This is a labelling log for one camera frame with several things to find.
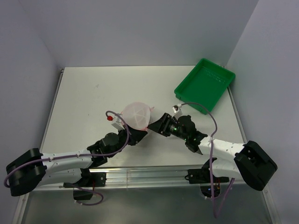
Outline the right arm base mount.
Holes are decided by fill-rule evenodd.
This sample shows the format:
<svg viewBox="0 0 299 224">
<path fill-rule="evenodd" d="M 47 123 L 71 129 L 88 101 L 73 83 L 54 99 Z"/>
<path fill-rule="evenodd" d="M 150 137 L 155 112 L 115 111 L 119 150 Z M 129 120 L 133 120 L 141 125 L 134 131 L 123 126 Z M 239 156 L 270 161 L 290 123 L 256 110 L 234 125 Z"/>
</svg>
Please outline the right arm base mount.
<svg viewBox="0 0 299 224">
<path fill-rule="evenodd" d="M 228 183 L 228 177 L 216 177 L 213 175 L 214 186 L 211 187 L 210 172 L 207 168 L 199 169 L 189 169 L 188 174 L 185 176 L 185 180 L 189 184 L 206 184 L 205 186 L 200 186 L 201 193 L 204 197 L 211 198 L 212 190 L 214 191 L 214 196 L 218 197 L 221 193 L 221 183 Z"/>
</svg>

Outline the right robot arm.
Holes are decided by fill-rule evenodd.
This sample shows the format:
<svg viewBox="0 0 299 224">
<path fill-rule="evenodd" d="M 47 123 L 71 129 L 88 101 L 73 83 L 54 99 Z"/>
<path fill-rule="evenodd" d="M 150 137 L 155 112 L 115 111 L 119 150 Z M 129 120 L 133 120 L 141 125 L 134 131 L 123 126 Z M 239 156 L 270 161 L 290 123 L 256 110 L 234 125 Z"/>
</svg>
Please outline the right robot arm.
<svg viewBox="0 0 299 224">
<path fill-rule="evenodd" d="M 184 140 L 193 153 L 212 156 L 213 162 L 208 163 L 211 166 L 202 170 L 207 182 L 228 177 L 243 180 L 251 188 L 261 191 L 278 169 L 274 160 L 256 142 L 232 143 L 214 139 L 198 131 L 189 115 L 175 119 L 165 113 L 148 129 L 165 137 L 174 135 Z"/>
</svg>

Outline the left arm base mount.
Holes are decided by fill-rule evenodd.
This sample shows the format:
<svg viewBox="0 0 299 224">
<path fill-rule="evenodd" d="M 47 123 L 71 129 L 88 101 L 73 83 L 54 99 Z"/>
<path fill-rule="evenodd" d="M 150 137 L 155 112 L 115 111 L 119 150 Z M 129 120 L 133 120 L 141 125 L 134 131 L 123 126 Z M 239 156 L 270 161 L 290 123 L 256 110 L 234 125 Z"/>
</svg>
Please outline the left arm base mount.
<svg viewBox="0 0 299 224">
<path fill-rule="evenodd" d="M 106 173 L 86 173 L 76 183 L 65 182 L 64 188 L 73 188 L 73 199 L 76 203 L 84 206 L 93 206 L 103 202 L 104 196 L 95 191 L 97 187 L 104 187 L 106 184 Z M 93 196 L 98 196 L 98 202 L 87 203 Z"/>
</svg>

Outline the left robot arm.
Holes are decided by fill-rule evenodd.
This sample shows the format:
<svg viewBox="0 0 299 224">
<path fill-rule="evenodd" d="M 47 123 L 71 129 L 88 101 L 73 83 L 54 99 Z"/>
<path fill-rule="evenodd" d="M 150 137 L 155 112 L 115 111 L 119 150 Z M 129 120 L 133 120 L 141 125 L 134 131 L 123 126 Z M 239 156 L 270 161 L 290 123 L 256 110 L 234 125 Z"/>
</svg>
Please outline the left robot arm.
<svg viewBox="0 0 299 224">
<path fill-rule="evenodd" d="M 76 152 L 46 154 L 38 148 L 30 149 L 7 165 L 4 186 L 10 189 L 11 196 L 22 196 L 38 186 L 59 182 L 86 186 L 91 180 L 89 169 L 107 163 L 124 147 L 135 146 L 146 135 L 147 131 L 130 128 L 108 133 L 93 145 Z"/>
</svg>

